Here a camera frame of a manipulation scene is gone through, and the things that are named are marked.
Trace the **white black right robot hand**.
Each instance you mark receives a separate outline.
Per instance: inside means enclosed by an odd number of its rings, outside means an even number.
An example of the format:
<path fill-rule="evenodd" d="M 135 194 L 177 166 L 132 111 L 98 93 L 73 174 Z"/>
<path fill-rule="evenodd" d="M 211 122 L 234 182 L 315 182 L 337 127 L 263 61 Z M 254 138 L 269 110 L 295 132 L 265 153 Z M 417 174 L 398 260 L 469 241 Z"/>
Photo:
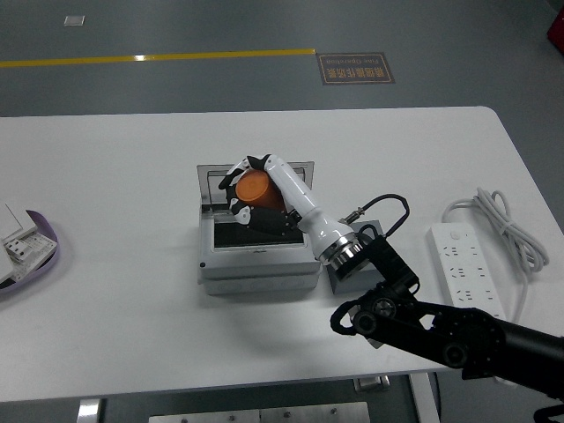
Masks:
<path fill-rule="evenodd" d="M 231 167 L 219 189 L 237 223 L 279 236 L 298 229 L 323 265 L 340 265 L 361 250 L 353 229 L 328 215 L 289 163 L 274 154 L 246 157 Z"/>

